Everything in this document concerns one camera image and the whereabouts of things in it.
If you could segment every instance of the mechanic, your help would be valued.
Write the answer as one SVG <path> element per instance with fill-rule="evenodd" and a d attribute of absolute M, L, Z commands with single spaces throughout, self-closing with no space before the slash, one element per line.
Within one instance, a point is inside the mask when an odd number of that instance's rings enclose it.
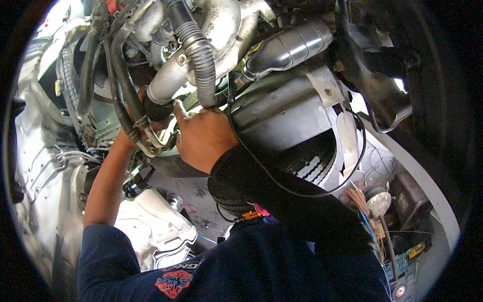
<path fill-rule="evenodd" d="M 390 301 L 374 242 L 357 214 L 332 195 L 301 198 L 275 185 L 219 109 L 190 113 L 176 101 L 181 158 L 246 194 L 277 220 L 238 227 L 183 263 L 140 272 L 129 238 L 113 225 L 135 144 L 121 130 L 89 194 L 77 273 L 79 301 Z M 320 193 L 272 171 L 292 191 Z"/>

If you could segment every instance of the red printed logo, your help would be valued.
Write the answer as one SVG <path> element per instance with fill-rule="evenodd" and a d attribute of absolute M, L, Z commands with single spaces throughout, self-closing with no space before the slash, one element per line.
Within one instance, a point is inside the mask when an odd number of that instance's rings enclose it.
<path fill-rule="evenodd" d="M 169 272 L 163 275 L 162 278 L 156 279 L 154 284 L 157 288 L 164 292 L 171 299 L 176 298 L 179 293 L 189 286 L 192 274 L 184 270 Z"/>

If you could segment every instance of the hand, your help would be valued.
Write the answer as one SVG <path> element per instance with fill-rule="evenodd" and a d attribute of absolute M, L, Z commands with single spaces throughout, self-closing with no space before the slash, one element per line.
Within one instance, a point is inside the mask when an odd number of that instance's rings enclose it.
<path fill-rule="evenodd" d="M 146 96 L 146 87 L 145 86 L 142 86 L 139 91 L 138 91 L 138 98 L 141 102 L 144 101 L 144 97 Z M 129 117 L 131 117 L 131 114 L 129 113 L 129 108 L 126 108 L 128 114 L 129 114 Z M 170 123 L 170 120 L 172 118 L 171 117 L 167 117 L 164 121 L 162 122 L 151 122 L 151 127 L 153 128 L 153 130 L 155 132 L 158 132 L 160 130 L 163 130 L 163 129 L 166 129 L 166 127 L 168 126 L 168 124 Z M 141 132 L 141 139 L 142 140 L 146 140 L 147 139 L 147 136 L 146 134 L 144 133 L 144 131 Z M 119 132 L 119 135 L 117 136 L 116 142 L 121 142 L 123 145 L 125 145 L 125 147 L 127 148 L 134 148 L 136 145 L 129 139 L 129 137 L 126 135 L 126 133 L 124 132 L 124 129 L 121 128 L 120 132 Z"/>
<path fill-rule="evenodd" d="M 210 174 L 216 161 L 239 143 L 228 117 L 218 108 L 188 115 L 176 100 L 174 115 L 181 131 L 176 146 L 181 159 L 193 168 Z"/>

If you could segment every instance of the blue wire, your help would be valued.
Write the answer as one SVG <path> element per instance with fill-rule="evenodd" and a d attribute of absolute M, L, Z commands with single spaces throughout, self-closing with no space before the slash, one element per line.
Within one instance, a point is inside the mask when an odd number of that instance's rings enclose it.
<path fill-rule="evenodd" d="M 374 239 L 374 241 L 376 241 L 376 236 L 374 236 L 374 232 L 372 232 L 372 229 L 370 228 L 370 225 L 369 225 L 369 222 L 366 219 L 366 216 L 364 215 L 364 213 L 362 212 L 362 210 L 359 210 L 359 212 L 361 213 L 362 218 L 364 218 L 364 222 L 367 224 L 367 227 L 369 228 L 369 232 L 370 232 L 372 238 Z"/>
<path fill-rule="evenodd" d="M 201 237 L 201 238 L 203 238 L 203 239 L 206 239 L 206 240 L 208 240 L 208 241 L 211 241 L 211 242 L 213 242 L 214 244 L 218 244 L 218 243 L 216 243 L 215 241 L 213 241 L 213 240 L 211 240 L 211 239 L 208 239 L 208 238 L 206 238 L 206 237 L 201 236 L 200 234 L 198 234 L 198 236 L 199 236 L 199 237 Z"/>

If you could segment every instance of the dark blue shirt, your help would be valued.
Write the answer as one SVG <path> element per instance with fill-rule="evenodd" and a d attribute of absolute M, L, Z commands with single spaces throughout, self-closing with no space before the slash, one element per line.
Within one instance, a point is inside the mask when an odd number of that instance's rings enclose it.
<path fill-rule="evenodd" d="M 373 252 L 314 253 L 281 223 L 248 226 L 189 261 L 140 273 L 117 228 L 84 229 L 79 301 L 389 301 Z"/>

